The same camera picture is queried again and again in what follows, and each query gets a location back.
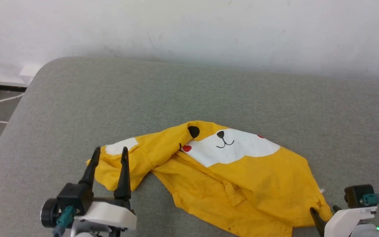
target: red cheek print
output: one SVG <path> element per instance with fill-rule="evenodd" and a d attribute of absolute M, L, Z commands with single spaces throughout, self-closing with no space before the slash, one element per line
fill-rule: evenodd
<path fill-rule="evenodd" d="M 190 145 L 185 145 L 185 146 L 182 147 L 182 150 L 184 150 L 185 152 L 188 152 L 188 151 L 191 150 L 191 148 L 192 147 Z"/>

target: gray table surface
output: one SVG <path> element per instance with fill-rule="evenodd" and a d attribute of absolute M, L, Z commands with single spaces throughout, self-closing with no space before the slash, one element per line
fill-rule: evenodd
<path fill-rule="evenodd" d="M 38 72 L 0 138 L 0 237 L 50 236 L 42 204 L 78 181 L 96 146 L 189 120 L 262 134 L 304 156 L 330 205 L 346 207 L 350 185 L 379 192 L 379 80 L 63 58 Z M 152 174 L 131 205 L 137 231 L 124 236 L 232 236 L 174 207 Z"/>

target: black nose print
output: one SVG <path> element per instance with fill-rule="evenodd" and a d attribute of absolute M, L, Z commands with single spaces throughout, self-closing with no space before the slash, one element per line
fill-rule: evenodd
<path fill-rule="evenodd" d="M 224 132 L 223 131 L 220 131 L 216 134 L 219 138 L 223 138 L 224 137 Z"/>

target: wall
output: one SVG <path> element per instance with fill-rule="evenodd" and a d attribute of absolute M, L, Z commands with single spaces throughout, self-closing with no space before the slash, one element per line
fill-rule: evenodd
<path fill-rule="evenodd" d="M 379 1 L 0 0 L 0 83 L 77 55 L 379 78 Z"/>

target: yellow shirt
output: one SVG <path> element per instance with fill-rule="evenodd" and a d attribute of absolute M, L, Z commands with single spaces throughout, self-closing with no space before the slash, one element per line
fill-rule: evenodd
<path fill-rule="evenodd" d="M 101 149 L 95 179 L 115 190 L 122 148 L 129 149 L 131 189 L 152 171 L 186 212 L 238 236 L 289 237 L 325 221 L 331 210 L 308 162 L 259 135 L 191 121 Z"/>

